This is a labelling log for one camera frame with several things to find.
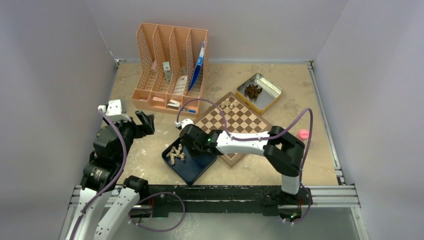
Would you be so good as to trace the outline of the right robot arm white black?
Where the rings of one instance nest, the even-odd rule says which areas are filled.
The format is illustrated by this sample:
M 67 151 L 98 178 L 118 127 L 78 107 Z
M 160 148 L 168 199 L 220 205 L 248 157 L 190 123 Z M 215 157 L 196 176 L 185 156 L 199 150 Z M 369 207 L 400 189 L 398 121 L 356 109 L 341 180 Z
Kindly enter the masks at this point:
M 282 200 L 288 204 L 300 198 L 301 165 L 305 144 L 280 126 L 260 133 L 230 133 L 223 130 L 203 131 L 194 124 L 184 126 L 179 134 L 190 155 L 257 155 L 267 159 L 281 174 Z

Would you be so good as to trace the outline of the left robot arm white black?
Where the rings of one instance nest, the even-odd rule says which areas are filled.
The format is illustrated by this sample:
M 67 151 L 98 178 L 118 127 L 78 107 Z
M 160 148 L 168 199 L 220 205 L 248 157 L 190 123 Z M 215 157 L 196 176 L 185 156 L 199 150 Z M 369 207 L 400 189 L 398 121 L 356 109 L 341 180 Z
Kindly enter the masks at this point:
M 83 169 L 78 207 L 66 236 L 68 240 L 92 240 L 101 216 L 115 189 L 117 180 L 124 172 L 129 150 L 135 139 L 155 132 L 153 114 L 136 111 L 141 124 L 132 117 L 119 113 L 108 115 L 98 109 L 106 126 L 101 127 Z

